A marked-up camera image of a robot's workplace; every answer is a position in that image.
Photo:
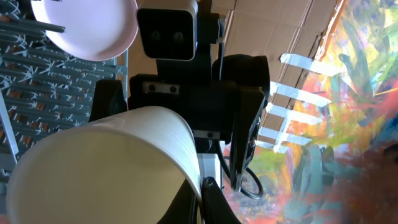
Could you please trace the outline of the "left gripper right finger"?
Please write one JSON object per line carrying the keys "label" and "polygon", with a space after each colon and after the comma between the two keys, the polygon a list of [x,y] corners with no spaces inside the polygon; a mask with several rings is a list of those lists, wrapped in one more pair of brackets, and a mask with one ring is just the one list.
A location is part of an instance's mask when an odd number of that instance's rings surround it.
{"label": "left gripper right finger", "polygon": [[203,179],[201,196],[201,212],[206,224],[241,224],[213,177]]}

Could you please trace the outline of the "pink round plate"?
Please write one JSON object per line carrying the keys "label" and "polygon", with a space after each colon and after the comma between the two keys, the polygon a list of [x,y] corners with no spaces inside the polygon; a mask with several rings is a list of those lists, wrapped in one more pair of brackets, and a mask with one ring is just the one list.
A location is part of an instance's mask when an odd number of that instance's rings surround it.
{"label": "pink round plate", "polygon": [[47,37],[66,53],[103,61],[124,53],[136,38],[135,0],[32,1],[37,21],[65,28]]}

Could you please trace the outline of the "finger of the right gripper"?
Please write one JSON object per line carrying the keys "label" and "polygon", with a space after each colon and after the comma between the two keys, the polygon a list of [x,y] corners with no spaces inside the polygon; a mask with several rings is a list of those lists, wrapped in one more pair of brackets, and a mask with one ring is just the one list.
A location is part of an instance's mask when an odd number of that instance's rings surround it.
{"label": "finger of the right gripper", "polygon": [[96,82],[89,122],[127,111],[121,80]]}

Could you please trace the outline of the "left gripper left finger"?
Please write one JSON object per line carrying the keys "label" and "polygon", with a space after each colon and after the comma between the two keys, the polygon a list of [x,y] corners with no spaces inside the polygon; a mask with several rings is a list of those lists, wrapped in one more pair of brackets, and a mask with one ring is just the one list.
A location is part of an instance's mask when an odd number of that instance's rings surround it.
{"label": "left gripper left finger", "polygon": [[185,180],[169,208],[157,224],[196,224],[198,202],[189,182]]}

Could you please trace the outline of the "white paper cup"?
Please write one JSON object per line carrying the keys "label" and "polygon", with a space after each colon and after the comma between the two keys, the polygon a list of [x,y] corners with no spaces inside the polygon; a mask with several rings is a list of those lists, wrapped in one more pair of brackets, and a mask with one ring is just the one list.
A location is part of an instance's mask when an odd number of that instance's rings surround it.
{"label": "white paper cup", "polygon": [[11,223],[156,223],[186,182],[202,200],[192,130],[147,106],[52,134],[12,171]]}

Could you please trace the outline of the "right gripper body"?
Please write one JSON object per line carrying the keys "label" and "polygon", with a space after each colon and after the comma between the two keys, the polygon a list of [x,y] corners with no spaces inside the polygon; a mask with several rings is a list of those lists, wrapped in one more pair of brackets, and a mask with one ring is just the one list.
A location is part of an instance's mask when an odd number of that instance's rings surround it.
{"label": "right gripper body", "polygon": [[235,191],[242,190],[243,173],[254,156],[262,111],[270,90],[268,58],[229,55],[213,64],[214,80],[191,67],[178,74],[138,74],[130,81],[130,109],[162,106],[178,113],[197,138],[231,144],[229,179]]}

